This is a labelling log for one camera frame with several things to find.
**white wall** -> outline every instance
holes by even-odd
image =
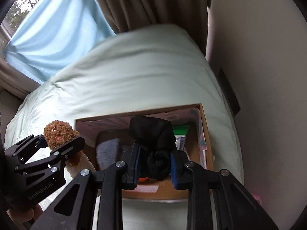
[[[245,186],[281,230],[307,204],[307,23],[292,0],[212,0],[207,59],[222,67]]]

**pink object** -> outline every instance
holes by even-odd
[[[260,204],[262,205],[262,199],[261,199],[261,196],[260,195],[256,195],[256,194],[251,194],[254,199]]]
[[[139,193],[156,193],[158,191],[159,185],[136,185],[135,190],[129,190],[129,192],[139,192]]]

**green tube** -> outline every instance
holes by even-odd
[[[189,126],[186,124],[173,126],[174,135],[176,137],[177,150],[183,151],[185,147],[185,138],[188,133]]]

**cardboard box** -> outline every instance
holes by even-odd
[[[104,115],[76,120],[75,129],[85,139],[84,153],[96,170],[95,147],[104,141],[120,138],[125,145],[132,145],[134,140],[128,135],[130,119],[134,116],[149,116],[167,119],[173,125],[189,124],[185,149],[190,159],[208,170],[213,170],[212,152],[202,104],[190,104],[175,107],[159,108]],[[123,198],[142,200],[179,201],[188,198],[187,190],[175,190],[170,178],[162,181],[150,179],[139,183],[136,190],[124,190]]]

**human hand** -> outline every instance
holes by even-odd
[[[42,213],[43,213],[43,210],[38,204],[25,213],[21,213],[20,211],[16,209],[7,210],[7,214],[9,215],[9,217],[15,224],[25,223],[26,221],[29,221],[32,218],[34,220],[37,220]]]

